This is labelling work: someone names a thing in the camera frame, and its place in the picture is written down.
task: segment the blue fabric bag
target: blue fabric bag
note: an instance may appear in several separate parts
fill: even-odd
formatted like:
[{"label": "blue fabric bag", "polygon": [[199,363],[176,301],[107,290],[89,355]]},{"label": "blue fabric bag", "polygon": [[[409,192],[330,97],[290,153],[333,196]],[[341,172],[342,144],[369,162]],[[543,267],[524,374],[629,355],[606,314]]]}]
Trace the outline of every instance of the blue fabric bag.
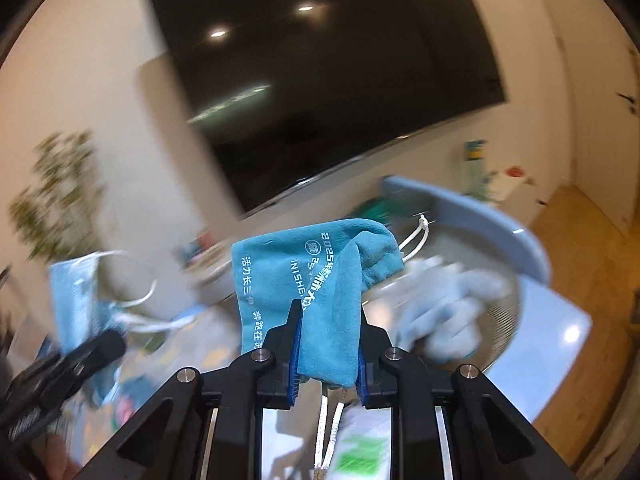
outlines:
[{"label": "blue fabric bag", "polygon": [[347,219],[260,235],[231,247],[242,352],[260,348],[302,300],[298,373],[351,386],[358,373],[360,296],[402,269],[395,238],[373,220]]}]

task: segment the red object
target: red object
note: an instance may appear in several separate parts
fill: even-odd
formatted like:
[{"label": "red object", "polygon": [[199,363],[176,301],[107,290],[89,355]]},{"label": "red object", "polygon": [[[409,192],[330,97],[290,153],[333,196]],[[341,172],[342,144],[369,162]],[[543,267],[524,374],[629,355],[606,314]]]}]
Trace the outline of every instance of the red object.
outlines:
[{"label": "red object", "polygon": [[520,166],[511,166],[508,170],[505,170],[509,176],[524,176],[524,170]]}]

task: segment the door handle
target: door handle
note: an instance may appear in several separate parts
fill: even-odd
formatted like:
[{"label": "door handle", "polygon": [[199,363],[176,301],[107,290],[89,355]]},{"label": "door handle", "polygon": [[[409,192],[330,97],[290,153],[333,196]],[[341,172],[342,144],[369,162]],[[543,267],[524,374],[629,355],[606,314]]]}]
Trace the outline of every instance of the door handle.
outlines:
[{"label": "door handle", "polygon": [[629,101],[631,104],[636,104],[636,98],[635,97],[631,97],[630,95],[624,95],[621,94],[620,92],[616,92],[616,95],[618,97],[622,97],[623,99],[626,99],[627,101]]}]

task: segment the circular logo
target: circular logo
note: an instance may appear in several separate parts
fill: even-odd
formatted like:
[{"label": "circular logo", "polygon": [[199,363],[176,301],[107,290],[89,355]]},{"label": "circular logo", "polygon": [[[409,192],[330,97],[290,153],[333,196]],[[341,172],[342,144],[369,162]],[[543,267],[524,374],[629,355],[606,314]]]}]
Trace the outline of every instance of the circular logo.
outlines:
[{"label": "circular logo", "polygon": [[311,254],[312,256],[316,256],[316,254],[320,254],[320,251],[322,250],[322,246],[320,245],[320,242],[316,242],[315,240],[309,240],[305,244],[305,249],[307,253]]}]

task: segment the wooden floor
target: wooden floor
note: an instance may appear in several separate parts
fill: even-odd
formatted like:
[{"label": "wooden floor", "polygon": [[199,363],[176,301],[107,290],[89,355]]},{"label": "wooden floor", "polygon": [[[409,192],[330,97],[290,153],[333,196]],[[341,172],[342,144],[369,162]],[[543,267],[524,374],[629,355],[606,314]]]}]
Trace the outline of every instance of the wooden floor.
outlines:
[{"label": "wooden floor", "polygon": [[534,424],[577,465],[610,416],[634,351],[629,325],[640,286],[640,219],[623,237],[577,188],[561,187],[532,231],[549,254],[554,290],[593,319],[572,370]]}]

